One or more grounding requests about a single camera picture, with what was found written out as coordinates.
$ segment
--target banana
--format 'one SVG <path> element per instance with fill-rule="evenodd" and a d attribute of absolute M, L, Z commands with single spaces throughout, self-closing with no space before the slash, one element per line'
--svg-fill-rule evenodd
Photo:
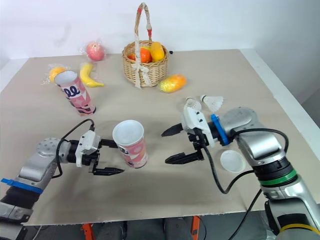
<path fill-rule="evenodd" d="M 90 77 L 93 67 L 92 63 L 85 63 L 80 69 L 80 79 L 89 88 L 103 87 L 103 83 L 97 82 Z"/>

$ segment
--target table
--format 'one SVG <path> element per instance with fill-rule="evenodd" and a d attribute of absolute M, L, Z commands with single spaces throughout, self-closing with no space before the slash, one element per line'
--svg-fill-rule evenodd
<path fill-rule="evenodd" d="M 83 56 L 30 58 L 8 83 L 0 96 L 1 176 L 12 179 L 41 140 L 61 137 L 83 120 L 54 84 L 42 85 L 48 64 L 59 63 L 79 69 Z M 161 138 L 168 127 L 180 122 L 186 97 L 202 94 L 223 96 L 218 111 L 232 108 L 254 109 L 268 128 L 285 132 L 290 139 L 287 158 L 308 185 L 317 203 L 320 192 L 315 178 L 320 170 L 314 152 L 295 128 L 273 94 L 239 50 L 175 52 L 169 57 L 169 74 L 184 74 L 187 85 L 175 93 L 163 93 L 156 87 L 137 89 L 125 80 L 121 55 L 114 54 L 96 64 L 96 72 L 105 83 L 88 88 L 97 110 L 92 116 L 98 135 L 111 139 L 114 126 L 134 119 L 145 129 L 149 160 L 141 169 L 133 169 L 121 159 L 117 149 L 102 148 L 99 167 L 125 169 L 114 176 L 93 176 L 87 167 L 63 164 L 63 176 L 53 179 L 36 203 L 28 225 L 80 224 L 137 220 L 204 214 L 242 212 L 259 189 L 254 175 L 239 180 L 228 195 L 219 192 L 208 160 L 186 165 L 168 165 L 173 154 L 194 151 L 186 133 Z M 210 112 L 203 108 L 208 117 Z M 70 136 L 78 139 L 88 129 L 80 128 Z M 236 174 L 219 164 L 220 154 L 237 145 L 211 149 L 216 171 L 226 187 Z M 1 196 L 7 187 L 1 185 Z M 260 196 L 254 210 L 264 208 Z"/>

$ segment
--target pink paper cup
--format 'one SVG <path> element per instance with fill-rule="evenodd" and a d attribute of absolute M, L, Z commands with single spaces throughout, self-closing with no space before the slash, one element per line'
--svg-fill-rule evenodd
<path fill-rule="evenodd" d="M 144 140 L 144 127 L 136 120 L 125 120 L 116 125 L 112 138 L 125 162 L 132 168 L 142 168 L 148 159 Z"/>
<path fill-rule="evenodd" d="M 95 113 L 96 107 L 75 71 L 63 71 L 54 78 L 54 82 L 64 92 L 66 99 L 76 109 L 80 116 L 89 116 Z"/>

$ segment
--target cable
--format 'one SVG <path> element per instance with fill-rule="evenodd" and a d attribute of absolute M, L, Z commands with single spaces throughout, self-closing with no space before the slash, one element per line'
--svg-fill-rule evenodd
<path fill-rule="evenodd" d="M 218 179 L 218 176 L 217 176 L 217 172 L 216 172 L 216 168 L 215 168 L 215 164 L 214 164 L 214 161 L 213 161 L 213 159 L 212 159 L 212 157 L 211 157 L 211 154 L 210 154 L 207 146 L 204 145 L 203 148 L 204 148 L 204 151 L 205 151 L 205 153 L 206 153 L 206 155 L 207 155 L 207 157 L 208 157 L 208 159 L 209 159 L 210 166 L 211 166 L 211 171 L 212 171 L 212 175 L 213 175 L 214 181 L 215 181 L 215 183 L 216 183 L 216 186 L 218 187 L 218 189 L 220 190 L 220 192 L 223 193 L 223 194 L 228 194 L 229 191 L 230 191 L 230 189 L 231 189 L 231 187 L 235 184 L 235 182 L 236 182 L 239 178 L 241 178 L 242 176 L 247 175 L 247 174 L 252 174 L 252 173 L 254 172 L 253 170 L 250 170 L 250 171 L 244 171 L 244 172 L 240 173 L 238 176 L 236 176 L 236 177 L 230 182 L 230 184 L 229 184 L 229 186 L 226 188 L 226 190 L 224 190 L 224 189 L 222 188 L 220 182 L 219 182 L 219 179 Z"/>
<path fill-rule="evenodd" d="M 202 220 L 201 217 L 199 217 L 199 216 L 196 216 L 196 217 L 200 219 L 200 221 L 201 221 L 201 223 L 202 223 L 202 225 L 204 227 L 204 238 L 203 238 L 203 240 L 206 240 L 206 238 L 207 238 L 207 227 L 206 227 L 206 225 L 205 225 L 205 223 L 204 223 L 204 221 Z"/>
<path fill-rule="evenodd" d="M 36 229 L 37 231 L 39 230 L 40 227 L 42 227 L 42 228 L 41 228 L 41 231 L 43 231 L 43 230 L 48 229 L 48 228 L 50 227 L 50 225 L 48 225 L 48 226 L 43 226 L 43 225 L 42 225 L 42 226 L 39 226 L 39 227 L 33 226 L 33 227 L 34 227 L 34 229 Z"/>
<path fill-rule="evenodd" d="M 34 237 L 32 238 L 32 240 L 35 240 L 38 236 L 38 234 L 40 233 L 42 226 L 39 227 L 38 231 L 36 231 L 36 234 L 34 235 Z"/>
<path fill-rule="evenodd" d="M 258 197 L 260 196 L 261 192 L 262 192 L 262 190 L 259 189 L 259 191 L 258 191 L 257 194 L 255 195 L 254 199 L 252 200 L 252 202 L 251 202 L 248 210 L 245 212 L 245 215 L 244 215 L 244 217 L 242 218 L 239 226 L 236 228 L 236 230 L 235 230 L 234 233 L 231 235 L 231 237 L 229 237 L 228 240 L 233 239 L 233 238 L 235 237 L 235 235 L 239 232 L 239 229 L 241 228 L 241 226 L 244 224 L 245 220 L 247 219 L 249 212 L 250 212 L 251 209 L 253 208 L 253 206 L 254 206 L 254 204 L 256 203 L 256 201 L 257 201 Z"/>
<path fill-rule="evenodd" d="M 272 132 L 281 135 L 284 138 L 285 145 L 284 145 L 284 151 L 288 151 L 289 147 L 289 139 L 286 134 L 284 134 L 282 131 L 271 129 L 271 128 L 249 128 L 249 129 L 243 129 L 240 131 L 234 131 L 231 133 L 231 140 L 233 140 L 237 135 L 243 134 L 243 133 L 249 133 L 249 132 Z"/>
<path fill-rule="evenodd" d="M 58 177 L 61 177 L 63 172 L 62 172 L 62 168 L 61 168 L 61 164 L 60 164 L 60 157 L 59 157 L 59 151 L 60 151 L 60 146 L 61 144 L 64 142 L 64 141 L 67 141 L 65 138 L 67 136 L 69 136 L 74 130 L 76 130 L 78 127 L 80 127 L 82 124 L 84 124 L 85 122 L 88 122 L 90 121 L 91 122 L 91 125 L 90 125 L 90 130 L 94 131 L 95 130 L 95 122 L 88 118 L 88 119 L 85 119 L 83 120 L 82 122 L 78 123 L 76 126 L 74 126 L 70 131 L 68 131 L 59 141 L 57 147 L 56 147 L 56 151 L 55 151 L 55 159 L 56 159 L 56 164 L 57 164 L 57 167 L 58 167 L 58 170 L 59 170 L 59 174 L 58 175 L 55 175 L 53 176 L 52 178 L 55 179 L 55 178 L 58 178 Z"/>

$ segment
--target floor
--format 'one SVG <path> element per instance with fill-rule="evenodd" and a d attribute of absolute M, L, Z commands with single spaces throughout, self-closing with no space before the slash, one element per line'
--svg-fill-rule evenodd
<path fill-rule="evenodd" d="M 273 240 L 267 238 L 265 213 L 263 211 L 251 212 L 246 222 L 241 227 L 233 240 Z M 239 225 L 244 213 L 230 213 L 222 215 L 206 215 L 202 217 L 206 226 L 206 240 L 227 240 Z M 185 217 L 187 226 L 191 228 L 191 217 Z M 93 230 L 96 236 L 103 223 L 95 223 Z M 32 240 L 35 236 L 37 226 L 28 226 L 25 240 Z M 43 226 L 36 240 L 84 240 L 81 225 L 52 225 Z M 199 240 L 205 237 L 205 228 L 200 223 Z M 114 240 L 114 237 L 106 237 L 105 240 Z M 162 219 L 135 220 L 127 222 L 126 240 L 165 240 Z"/>

